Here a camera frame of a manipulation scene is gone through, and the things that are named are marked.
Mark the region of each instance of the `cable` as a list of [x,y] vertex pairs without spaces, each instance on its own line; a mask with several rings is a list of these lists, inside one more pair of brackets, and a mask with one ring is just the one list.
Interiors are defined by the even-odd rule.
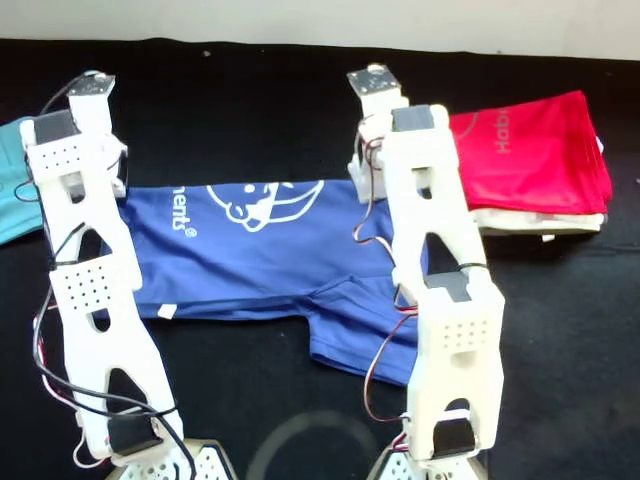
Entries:
[[359,238],[360,237],[360,230],[365,225],[365,223],[367,223],[367,220],[369,220],[369,217],[371,217],[371,214],[373,213],[373,205],[374,205],[374,202],[373,202],[374,188],[373,188],[373,186],[374,186],[374,181],[375,180],[374,180],[374,175],[373,175],[373,168],[369,168],[369,182],[370,182],[370,185],[371,185],[371,194],[369,195],[369,201],[367,203],[367,211],[366,211],[366,213],[364,215],[364,218],[362,220],[360,220],[360,222],[353,229],[353,239],[359,245],[364,245],[365,243],[369,243],[371,241],[378,242],[387,251],[387,253],[389,254],[389,258],[391,259],[391,263],[393,263],[393,266],[395,267],[396,266],[396,262],[393,259],[393,250],[391,248],[391,245],[389,245],[389,242],[384,237],[376,235],[376,236],[373,236],[373,237],[367,237],[367,238],[363,238],[363,239]]
[[20,200],[21,202],[25,202],[25,203],[35,203],[38,201],[37,198],[23,198],[20,195],[18,195],[18,190],[20,190],[22,187],[29,185],[30,183],[32,183],[33,180],[31,180],[30,178],[25,180],[24,182],[22,182],[19,185],[16,185],[16,187],[13,189],[13,196],[16,197],[18,200]]
[[[64,246],[65,246],[65,243],[63,242],[63,244],[61,245],[60,249],[62,249]],[[56,374],[54,374],[51,370],[49,370],[44,365],[43,361],[41,361],[41,358],[40,358],[40,348],[41,348],[40,347],[40,345],[41,345],[41,343],[40,343],[40,341],[41,341],[40,332],[41,332],[41,329],[42,329],[42,321],[43,321],[44,315],[45,315],[45,313],[47,311],[47,307],[48,307],[49,302],[51,300],[52,294],[53,294],[53,288],[52,288],[51,285],[49,285],[49,289],[48,289],[47,294],[45,296],[45,300],[42,303],[42,306],[40,307],[40,311],[38,312],[38,315],[36,316],[36,321],[35,321],[35,325],[34,325],[34,329],[33,329],[32,356],[33,356],[33,360],[34,360],[34,362],[36,364],[36,368],[43,375],[46,375],[49,380],[53,380],[57,384],[63,385],[65,387],[69,388],[73,392],[81,393],[83,395],[88,395],[88,396],[91,396],[91,397],[102,398],[102,399],[105,399],[105,400],[113,400],[113,401],[118,401],[118,402],[123,402],[123,403],[129,403],[129,404],[138,406],[138,407],[142,408],[143,410],[146,410],[150,414],[149,415],[150,417],[153,417],[158,422],[160,422],[160,424],[164,427],[164,429],[167,431],[167,433],[172,438],[172,440],[176,443],[176,445],[178,446],[180,451],[183,453],[183,455],[187,459],[187,462],[189,463],[189,468],[191,469],[190,479],[191,480],[195,480],[195,478],[196,478],[195,460],[193,459],[193,456],[191,455],[191,453],[189,453],[189,450],[187,449],[187,446],[185,445],[184,441],[180,438],[180,436],[176,433],[176,431],[173,429],[173,427],[169,424],[167,419],[163,415],[161,415],[161,413],[163,413],[163,412],[159,412],[158,410],[156,410],[153,407],[151,407],[151,405],[146,404],[144,402],[140,402],[140,401],[135,400],[133,398],[124,397],[124,396],[121,396],[121,395],[113,395],[113,394],[110,394],[110,393],[96,392],[94,390],[90,390],[90,389],[79,387],[79,386],[74,385],[74,384],[72,384],[70,382],[67,382],[66,380],[64,380],[61,377],[57,376]],[[76,402],[75,399],[74,400],[67,399],[67,400],[69,400],[70,403],[74,403],[74,404]],[[87,407],[88,406],[85,406],[85,405],[80,406],[80,408],[85,408],[86,410],[92,411],[93,413],[97,413],[97,414],[108,416],[108,417],[113,417],[113,416],[118,415],[118,414],[112,414],[110,412],[101,412],[101,411],[95,410],[95,409],[93,409],[91,407],[88,407],[88,408]]]
[[96,413],[98,415],[102,415],[102,416],[109,417],[109,418],[117,417],[119,415],[164,416],[164,415],[168,415],[169,413],[171,413],[171,412],[173,412],[173,411],[175,411],[177,409],[177,406],[174,405],[170,409],[160,412],[160,411],[154,410],[149,404],[141,402],[139,400],[135,400],[135,399],[130,398],[130,397],[125,397],[125,396],[121,396],[121,395],[114,395],[114,394],[111,394],[111,393],[101,393],[101,392],[96,392],[94,390],[78,387],[77,385],[74,385],[73,383],[64,380],[63,378],[57,376],[55,373],[53,373],[51,370],[49,370],[46,367],[46,364],[44,363],[44,358],[45,358],[44,357],[44,344],[42,342],[41,330],[42,330],[42,320],[44,318],[44,312],[46,312],[46,305],[48,305],[52,294],[53,294],[53,289],[52,289],[51,286],[49,286],[49,290],[48,290],[47,295],[45,297],[45,302],[43,303],[43,307],[45,307],[45,308],[43,308],[43,307],[40,308],[40,312],[36,316],[36,319],[35,319],[35,322],[34,322],[34,328],[33,328],[33,332],[34,332],[34,336],[33,336],[33,339],[34,339],[33,359],[34,359],[34,362],[36,364],[36,368],[48,380],[51,380],[51,381],[55,382],[57,385],[64,386],[64,387],[68,388],[69,390],[71,390],[73,392],[81,393],[83,395],[87,395],[87,396],[90,396],[90,397],[102,398],[104,400],[112,400],[112,401],[121,402],[121,403],[128,403],[128,404],[134,405],[136,407],[140,407],[143,410],[145,410],[146,412],[144,412],[144,413],[126,413],[126,414],[117,413],[117,412],[105,412],[105,411],[101,411],[101,410],[97,410],[97,409],[94,409],[92,407],[89,407],[88,405],[83,405],[82,403],[77,402],[77,400],[75,400],[74,398],[63,397],[60,393],[55,395],[55,397],[62,397],[65,400],[65,402],[64,402],[65,404],[71,403],[76,407],[79,407],[79,408],[85,409],[87,411],[90,411],[92,413]]
[[82,230],[84,227],[86,227],[86,225],[87,225],[86,223],[80,222],[78,225],[76,225],[75,228],[73,228],[73,230],[69,232],[69,234],[65,237],[65,239],[62,241],[58,249],[53,254],[53,258],[51,260],[54,265],[60,265],[59,263],[56,262],[56,258],[58,258],[58,255],[60,255],[60,252],[62,251],[62,249],[67,245],[67,243],[69,243],[69,241],[73,238],[73,236],[76,233],[78,233],[80,230]]
[[44,115],[45,113],[47,113],[49,111],[49,109],[53,106],[53,104],[65,93],[67,93],[69,90],[71,90],[71,87],[73,87],[75,85],[75,83],[78,80],[83,79],[84,77],[89,77],[91,75],[97,75],[100,72],[99,70],[87,70],[84,73],[81,73],[80,75],[75,76],[74,78],[72,78],[71,80],[69,80],[64,87],[62,87],[60,90],[58,90],[56,93],[53,94],[53,96],[47,101],[47,103],[44,104],[44,107],[42,107],[42,110],[40,110],[40,113],[38,114],[38,116]]
[[82,433],[80,434],[80,441],[78,442],[78,445],[76,445],[76,448],[73,449],[73,463],[75,463],[77,467],[82,468],[84,470],[90,470],[92,468],[96,468],[102,465],[105,462],[104,458],[102,460],[98,460],[97,462],[91,463],[89,465],[87,465],[86,463],[82,463],[80,460],[78,460],[78,452],[82,448],[82,445],[84,445],[84,442],[85,442],[84,429],[82,429]]
[[464,268],[471,268],[471,267],[480,267],[480,268],[489,268],[487,267],[486,263],[480,263],[480,262],[468,262],[468,263],[461,263],[460,265],[458,265],[458,270],[462,270]]
[[367,375],[364,377],[364,389],[362,390],[362,399],[364,402],[364,408],[369,414],[369,416],[376,422],[390,423],[390,422],[397,422],[399,420],[407,418],[406,414],[398,415],[397,417],[392,417],[392,418],[382,418],[382,417],[378,417],[375,413],[373,413],[373,411],[371,410],[371,405],[369,404],[369,387],[371,385],[371,381],[373,380],[373,374],[375,373],[376,367],[380,362],[380,357],[382,357],[382,354],[385,348],[387,348],[387,345],[389,344],[391,339],[395,336],[395,334],[398,332],[400,327],[404,324],[404,322],[406,322],[412,316],[413,315],[405,315],[398,321],[398,323],[396,323],[395,327],[393,327],[391,332],[389,332],[389,335],[387,335],[387,338],[385,338],[384,342],[382,342],[382,345],[380,345],[378,352],[376,353],[376,355],[373,357],[373,360],[371,361],[371,365],[369,365],[369,369],[367,370]]

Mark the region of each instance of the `black fabric surface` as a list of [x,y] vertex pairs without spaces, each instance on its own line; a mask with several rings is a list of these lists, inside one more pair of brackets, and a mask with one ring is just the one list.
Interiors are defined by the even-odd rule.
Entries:
[[[507,299],[492,477],[640,476],[639,64],[167,40],[0,41],[0,58],[0,123],[36,113],[84,69],[117,74],[112,115],[130,147],[131,185],[346,178],[360,112],[344,75],[372,61],[390,66],[413,103],[452,113],[582,89],[614,181],[604,231],[544,245],[486,241]],[[108,467],[73,465],[73,415],[46,395],[31,363],[31,318],[47,285],[41,234],[2,247],[0,272],[3,478],[104,478]],[[47,341],[59,354],[52,318]],[[312,427],[277,452],[268,480],[364,479],[396,434],[367,419],[361,378],[310,360],[302,318],[147,324],[186,435],[222,442],[240,478],[263,441],[300,414],[311,412]],[[404,393],[376,385],[374,400],[398,413]]]

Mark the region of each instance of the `folded clothing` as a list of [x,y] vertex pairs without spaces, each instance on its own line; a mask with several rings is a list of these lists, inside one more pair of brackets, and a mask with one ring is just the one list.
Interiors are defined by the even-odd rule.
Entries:
[[[581,92],[453,115],[451,129],[469,209],[494,210],[476,216],[480,226],[580,230],[602,223],[611,179]],[[529,216],[500,216],[495,210]],[[530,214],[546,224],[532,222]],[[567,215],[578,218],[574,223]]]
[[42,226],[35,187],[28,183],[18,119],[0,126],[0,244]]
[[[314,359],[363,375],[401,317],[387,252],[352,237],[364,211],[348,180],[130,188],[121,215],[144,280],[135,293],[140,315],[302,315]],[[392,237],[386,201],[360,235]],[[416,341],[415,325],[403,327],[377,378],[406,383]]]

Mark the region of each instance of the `red wire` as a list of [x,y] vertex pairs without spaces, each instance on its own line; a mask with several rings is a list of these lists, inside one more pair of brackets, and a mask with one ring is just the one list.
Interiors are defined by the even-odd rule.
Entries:
[[412,316],[414,316],[414,315],[405,315],[400,320],[398,320],[398,323],[396,323],[395,327],[393,327],[391,332],[389,332],[389,335],[387,336],[387,338],[385,338],[384,342],[382,342],[382,345],[380,345],[380,348],[378,349],[378,352],[376,353],[375,357],[373,357],[373,360],[371,361],[371,365],[369,366],[369,370],[367,371],[367,375],[365,376],[364,389],[363,389],[363,392],[362,392],[363,401],[364,401],[364,408],[367,411],[367,413],[369,414],[369,416],[373,420],[375,420],[376,422],[389,423],[389,422],[396,422],[396,421],[402,420],[404,418],[403,415],[398,415],[397,417],[392,417],[392,418],[382,418],[382,417],[378,417],[375,413],[373,413],[373,411],[371,410],[370,402],[369,402],[369,388],[371,386],[371,382],[373,380],[373,376],[374,376],[376,367],[378,366],[378,363],[380,362],[380,358],[382,357],[382,354],[384,353],[385,348],[387,348],[387,345],[389,344],[391,339],[395,336],[395,334],[398,332],[400,327],[402,327],[404,322],[406,322]]

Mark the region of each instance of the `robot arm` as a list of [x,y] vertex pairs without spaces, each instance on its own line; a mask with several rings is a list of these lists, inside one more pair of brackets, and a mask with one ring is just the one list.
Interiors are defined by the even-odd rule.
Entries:
[[[358,133],[365,145],[364,159],[355,154],[349,172],[361,202],[388,199],[393,281],[419,312],[403,421],[409,463],[414,472],[455,470],[456,478],[475,479],[466,459],[493,446],[498,425],[504,298],[467,209],[449,117],[440,105],[410,107],[384,66],[370,65],[348,79],[362,102]],[[427,233],[442,239],[459,271],[423,275]],[[468,418],[447,412],[460,400],[468,404]]]
[[[162,359],[133,298],[142,275],[116,205],[124,186],[114,167],[126,147],[111,133],[107,97],[114,83],[113,76],[87,73],[70,86],[70,109],[26,120],[20,128],[54,252],[49,277],[64,331],[64,363],[69,383],[76,387],[68,398],[81,405],[76,419],[96,459],[110,458],[115,465],[165,461],[184,466],[180,470],[186,476],[180,478],[189,478],[176,443],[183,438],[182,421]],[[110,252],[83,261],[80,245],[88,230],[94,230]],[[99,328],[98,319],[104,325],[105,318],[107,324]],[[40,367],[43,357],[41,352]],[[122,411],[108,412],[104,394],[115,368],[144,393],[145,408],[120,403]],[[56,388],[69,387],[45,377],[45,382],[56,382]],[[166,411],[170,413],[157,415]]]

